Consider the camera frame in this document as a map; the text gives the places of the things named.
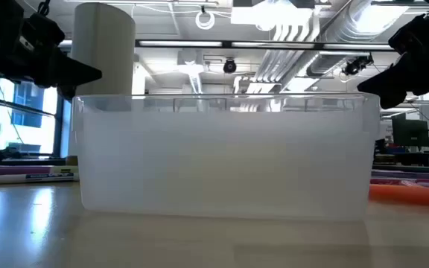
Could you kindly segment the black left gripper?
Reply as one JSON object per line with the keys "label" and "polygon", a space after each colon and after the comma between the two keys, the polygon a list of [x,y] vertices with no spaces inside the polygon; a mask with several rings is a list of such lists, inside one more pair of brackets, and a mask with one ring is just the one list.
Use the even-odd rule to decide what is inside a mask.
{"label": "black left gripper", "polygon": [[0,0],[0,78],[57,86],[57,94],[72,101],[77,86],[102,78],[102,71],[67,57],[58,45],[65,34],[50,20],[50,0],[29,17],[16,0]]}

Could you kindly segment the orange highlighter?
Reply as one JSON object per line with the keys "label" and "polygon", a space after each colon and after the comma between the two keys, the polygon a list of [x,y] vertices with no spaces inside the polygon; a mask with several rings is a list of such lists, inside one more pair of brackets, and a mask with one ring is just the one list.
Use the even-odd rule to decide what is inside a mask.
{"label": "orange highlighter", "polygon": [[429,188],[371,184],[369,199],[376,202],[429,206]]}

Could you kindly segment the black computer monitor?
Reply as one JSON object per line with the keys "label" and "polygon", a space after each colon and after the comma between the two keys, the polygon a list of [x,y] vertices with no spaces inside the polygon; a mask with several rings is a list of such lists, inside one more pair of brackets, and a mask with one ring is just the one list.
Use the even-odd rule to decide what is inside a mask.
{"label": "black computer monitor", "polygon": [[429,147],[428,123],[409,120],[405,115],[392,117],[393,142],[398,146]]}

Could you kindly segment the large glass window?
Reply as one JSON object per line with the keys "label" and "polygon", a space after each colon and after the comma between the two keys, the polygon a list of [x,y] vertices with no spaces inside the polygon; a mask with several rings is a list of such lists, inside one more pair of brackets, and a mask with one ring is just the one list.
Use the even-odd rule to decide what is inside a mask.
{"label": "large glass window", "polygon": [[0,150],[13,148],[24,157],[61,156],[69,109],[55,88],[0,78]]}

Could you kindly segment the blue box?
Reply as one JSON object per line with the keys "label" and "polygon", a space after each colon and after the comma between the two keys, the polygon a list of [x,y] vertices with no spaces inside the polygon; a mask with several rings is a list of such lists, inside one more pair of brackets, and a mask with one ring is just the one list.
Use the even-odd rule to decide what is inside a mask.
{"label": "blue box", "polygon": [[378,151],[379,154],[388,154],[388,155],[401,154],[406,152],[407,152],[407,149],[405,147],[383,147]]}

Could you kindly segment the dark background desk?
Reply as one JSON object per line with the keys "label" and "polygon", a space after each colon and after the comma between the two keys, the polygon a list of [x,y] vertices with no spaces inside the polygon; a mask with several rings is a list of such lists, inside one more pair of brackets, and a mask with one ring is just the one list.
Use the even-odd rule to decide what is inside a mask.
{"label": "dark background desk", "polygon": [[376,153],[373,164],[429,167],[429,151],[424,153]]}

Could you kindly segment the black light bar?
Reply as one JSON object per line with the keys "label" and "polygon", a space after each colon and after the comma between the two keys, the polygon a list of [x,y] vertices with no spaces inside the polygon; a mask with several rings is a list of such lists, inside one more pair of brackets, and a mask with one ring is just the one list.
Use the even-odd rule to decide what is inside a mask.
{"label": "black light bar", "polygon": [[178,40],[139,39],[136,48],[219,48],[219,49],[267,49],[297,51],[394,51],[384,43],[338,43],[338,42],[276,42],[276,41],[232,41],[232,40]]}

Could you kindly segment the translucent clear plastic bin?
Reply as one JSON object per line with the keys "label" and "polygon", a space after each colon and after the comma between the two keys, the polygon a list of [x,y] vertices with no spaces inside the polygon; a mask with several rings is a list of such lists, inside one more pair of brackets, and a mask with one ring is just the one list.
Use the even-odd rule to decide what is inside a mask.
{"label": "translucent clear plastic bin", "polygon": [[376,95],[93,95],[72,102],[85,208],[359,220]]}

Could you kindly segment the silver ceiling duct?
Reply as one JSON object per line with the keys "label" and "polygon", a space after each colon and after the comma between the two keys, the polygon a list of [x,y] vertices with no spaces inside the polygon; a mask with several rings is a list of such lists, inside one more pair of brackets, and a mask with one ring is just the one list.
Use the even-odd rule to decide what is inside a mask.
{"label": "silver ceiling duct", "polygon": [[[321,42],[371,42],[383,33],[398,17],[387,11],[393,6],[371,5],[372,1],[352,0],[321,36]],[[321,77],[345,57],[318,53],[307,67],[307,76]]]}

